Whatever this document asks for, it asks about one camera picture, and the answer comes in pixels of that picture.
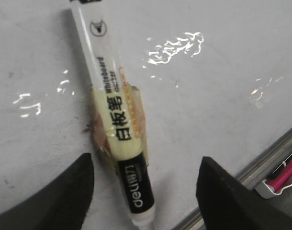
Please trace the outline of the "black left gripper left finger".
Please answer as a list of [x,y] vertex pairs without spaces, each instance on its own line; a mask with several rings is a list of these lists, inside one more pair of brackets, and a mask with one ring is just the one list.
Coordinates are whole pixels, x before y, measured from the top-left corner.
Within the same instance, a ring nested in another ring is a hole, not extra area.
[[0,214],[0,230],[80,230],[94,191],[90,153],[81,154],[43,189]]

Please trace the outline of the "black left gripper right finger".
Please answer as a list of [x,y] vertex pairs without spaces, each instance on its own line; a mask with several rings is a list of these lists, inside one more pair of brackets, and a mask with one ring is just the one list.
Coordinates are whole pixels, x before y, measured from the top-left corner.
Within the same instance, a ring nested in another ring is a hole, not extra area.
[[292,218],[249,191],[213,158],[202,158],[196,198],[208,230],[292,230]]

